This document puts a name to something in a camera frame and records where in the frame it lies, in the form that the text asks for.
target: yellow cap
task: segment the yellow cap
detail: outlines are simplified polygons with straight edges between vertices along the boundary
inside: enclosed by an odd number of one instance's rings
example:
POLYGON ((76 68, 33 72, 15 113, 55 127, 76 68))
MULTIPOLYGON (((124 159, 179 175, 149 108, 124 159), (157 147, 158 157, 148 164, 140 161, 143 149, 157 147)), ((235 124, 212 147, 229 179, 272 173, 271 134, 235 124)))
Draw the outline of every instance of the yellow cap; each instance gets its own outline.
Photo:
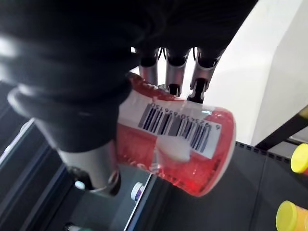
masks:
POLYGON ((290 201, 284 201, 279 206, 276 215, 278 231, 294 231, 297 221, 296 206, 290 201))
POLYGON ((291 169, 296 173, 303 173, 308 168, 308 144, 299 145, 291 158, 291 169))

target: red container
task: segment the red container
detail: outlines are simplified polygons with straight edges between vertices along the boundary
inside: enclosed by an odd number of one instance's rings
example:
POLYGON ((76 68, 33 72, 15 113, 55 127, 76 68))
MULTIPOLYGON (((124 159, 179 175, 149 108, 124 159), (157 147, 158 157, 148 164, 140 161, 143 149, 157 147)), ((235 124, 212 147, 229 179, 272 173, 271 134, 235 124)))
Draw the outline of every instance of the red container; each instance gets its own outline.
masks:
POLYGON ((132 75, 120 106, 118 162, 137 166, 194 196, 219 181, 235 145, 232 113, 182 100, 132 75))

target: robotic hand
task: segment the robotic hand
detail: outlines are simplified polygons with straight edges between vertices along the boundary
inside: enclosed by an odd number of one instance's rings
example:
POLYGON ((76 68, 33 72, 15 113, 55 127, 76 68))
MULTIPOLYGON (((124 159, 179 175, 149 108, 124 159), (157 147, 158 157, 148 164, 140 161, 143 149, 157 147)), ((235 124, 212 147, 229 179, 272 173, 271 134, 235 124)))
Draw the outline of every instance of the robotic hand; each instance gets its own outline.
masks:
POLYGON ((255 3, 2 0, 0 78, 16 86, 10 104, 35 118, 77 185, 115 195, 118 107, 131 90, 126 73, 139 65, 157 84, 164 47, 167 89, 180 95, 188 53, 198 47, 189 100, 202 103, 223 51, 255 3))

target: white wall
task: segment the white wall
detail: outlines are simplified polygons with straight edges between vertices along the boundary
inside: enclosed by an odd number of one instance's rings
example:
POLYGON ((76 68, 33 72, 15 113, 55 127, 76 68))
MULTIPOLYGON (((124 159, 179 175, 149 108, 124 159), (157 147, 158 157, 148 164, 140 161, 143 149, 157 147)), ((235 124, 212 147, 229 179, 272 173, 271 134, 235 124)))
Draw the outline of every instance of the white wall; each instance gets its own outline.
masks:
POLYGON ((274 55, 252 144, 308 105, 308 1, 303 1, 274 55))
MULTIPOLYGON (((205 104, 225 107, 237 123, 236 139, 251 143, 275 50, 301 0, 259 0, 223 54, 205 104)), ((166 62, 159 60, 159 84, 165 82, 166 62)), ((194 68, 192 52, 186 66, 181 97, 189 94, 194 68)))

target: yellow container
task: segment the yellow container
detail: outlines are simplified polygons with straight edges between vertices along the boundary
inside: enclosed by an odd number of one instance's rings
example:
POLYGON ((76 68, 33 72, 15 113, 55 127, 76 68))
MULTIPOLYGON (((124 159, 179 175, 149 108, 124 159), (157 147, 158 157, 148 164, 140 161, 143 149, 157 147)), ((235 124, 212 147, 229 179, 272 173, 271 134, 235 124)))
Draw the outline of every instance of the yellow container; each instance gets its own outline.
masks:
POLYGON ((303 143, 295 149, 291 158, 291 169, 293 172, 308 175, 308 144, 303 143))
POLYGON ((308 210, 284 201, 276 215, 278 231, 308 231, 308 210))

